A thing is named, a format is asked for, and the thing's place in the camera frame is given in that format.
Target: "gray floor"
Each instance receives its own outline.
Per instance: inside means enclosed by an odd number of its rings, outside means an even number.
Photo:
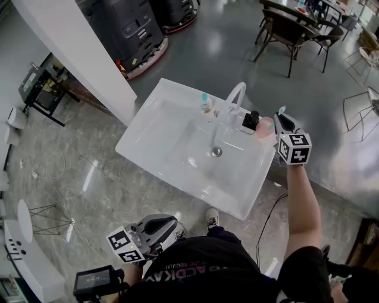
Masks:
[[[345,71],[349,65],[344,58],[357,49],[358,33],[350,33],[330,49],[325,73],[325,52],[317,56],[319,46],[306,42],[287,79],[290,54],[279,43],[269,44],[257,63],[248,61],[263,43],[261,39],[254,44],[263,17],[258,0],[203,0],[199,12],[193,25],[169,36],[169,49],[160,62],[130,82],[140,101],[160,78],[224,99],[244,81],[248,86],[244,108],[272,117],[286,105],[287,114],[311,135],[310,179],[379,218],[379,127],[360,143],[362,127],[347,133],[342,114],[343,99],[365,91]],[[350,62],[359,58],[357,54]],[[371,72],[368,84],[379,89],[378,80],[377,73]],[[346,111],[352,125],[358,111],[367,106],[365,96],[349,100]],[[371,113],[365,120],[365,134],[378,122]]]
[[[121,265],[105,236],[121,225],[137,222],[147,214],[182,214],[188,236],[204,235],[207,204],[163,183],[118,155],[114,146],[125,126],[90,107],[66,99],[58,110],[63,128],[32,111],[21,144],[13,147],[8,173],[11,189],[5,193],[7,218],[16,218],[22,198],[30,208],[56,204],[50,215],[73,218],[68,238],[35,235],[47,257],[67,279],[64,301],[73,301],[72,288],[78,271]],[[42,177],[32,177],[36,172]],[[255,247],[275,200],[285,191],[266,180],[248,218],[238,221],[221,214],[220,221],[234,232],[255,259]],[[322,244],[332,245],[332,261],[344,262],[354,243],[361,214],[335,194],[315,190],[322,211]],[[39,227],[53,220],[33,217]],[[264,272],[274,257],[282,260],[288,237],[286,199],[272,213],[260,244]]]
[[[318,48],[307,44],[294,62],[291,79],[287,79],[289,57],[279,45],[268,47],[258,64],[248,62],[258,49],[253,44],[262,18],[257,3],[202,3],[193,26],[170,36],[167,54],[145,75],[131,82],[140,102],[161,77],[222,98],[243,80],[248,85],[244,107],[271,116],[286,105],[287,112],[310,132],[314,150],[307,170],[311,178],[355,199],[365,210],[373,210],[370,201],[377,197],[379,166],[378,157],[373,157],[377,153],[373,143],[377,133],[357,143],[359,132],[346,135],[342,120],[343,97],[363,91],[344,71],[343,58],[355,49],[356,37],[351,35],[334,47],[325,74],[320,72],[323,56],[318,58]],[[14,218],[21,198],[30,207],[55,203],[59,209],[55,216],[75,220],[70,240],[65,234],[36,236],[45,254],[67,279],[65,301],[73,301],[77,271],[103,266],[107,261],[115,267],[120,265],[105,242],[105,236],[120,225],[136,222],[147,214],[179,211],[189,236],[205,234],[205,203],[165,184],[115,152],[114,147],[126,129],[124,125],[70,99],[62,102],[57,117],[66,123],[65,128],[31,112],[21,144],[11,152],[11,189],[5,194],[5,205],[9,218]],[[59,178],[36,180],[32,171]],[[322,211],[322,242],[332,245],[333,261],[344,262],[362,216],[343,198],[319,186],[315,191]],[[246,221],[221,214],[221,224],[241,238],[254,259],[269,210],[283,192],[283,187],[266,180]],[[285,208],[283,200],[263,234],[263,271],[273,257],[282,259],[284,254],[288,233]]]

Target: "soap dispenser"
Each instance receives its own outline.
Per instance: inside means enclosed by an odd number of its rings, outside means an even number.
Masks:
[[[212,99],[208,97],[207,93],[201,95],[201,109],[205,114],[208,114],[212,109]]]
[[[252,135],[256,131],[259,122],[259,112],[252,111],[250,114],[245,114],[242,122],[241,130]]]

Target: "white round table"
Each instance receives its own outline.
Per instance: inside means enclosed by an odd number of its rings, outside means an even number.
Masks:
[[[24,200],[18,202],[17,208],[18,223],[20,225],[21,232],[25,240],[30,243],[33,240],[33,225],[31,223],[31,217],[29,207]]]

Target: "white wall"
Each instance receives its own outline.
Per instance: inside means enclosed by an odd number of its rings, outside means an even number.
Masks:
[[[363,23],[364,26],[367,26],[371,20],[371,17],[374,15],[375,14],[372,10],[370,10],[368,7],[364,7],[362,14],[361,14],[359,19],[361,20],[361,22]]]
[[[54,56],[120,121],[129,125],[137,96],[95,35],[75,0],[12,0]]]
[[[30,62],[39,65],[49,53],[15,8],[0,22],[0,120],[8,119],[13,106],[24,107],[18,87],[27,75]],[[0,169],[7,151],[4,125],[0,125]]]

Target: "sink basin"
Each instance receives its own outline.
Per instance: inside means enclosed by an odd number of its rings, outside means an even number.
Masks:
[[[239,220],[248,216],[275,154],[275,135],[259,140],[219,125],[214,144],[214,110],[200,110],[203,92],[161,79],[116,146],[144,170]],[[237,117],[241,125],[244,109]],[[212,155],[217,146],[222,154]]]

